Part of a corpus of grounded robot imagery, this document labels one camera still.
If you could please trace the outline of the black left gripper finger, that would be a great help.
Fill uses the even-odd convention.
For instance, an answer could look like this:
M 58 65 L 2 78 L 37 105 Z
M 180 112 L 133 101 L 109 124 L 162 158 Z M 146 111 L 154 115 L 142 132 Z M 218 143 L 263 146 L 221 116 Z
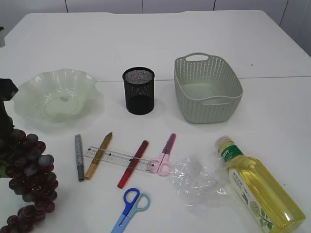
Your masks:
M 13 120 L 7 114 L 4 102 L 10 101 L 18 92 L 18 88 L 11 79 L 0 79 L 0 138 L 6 139 L 12 132 Z

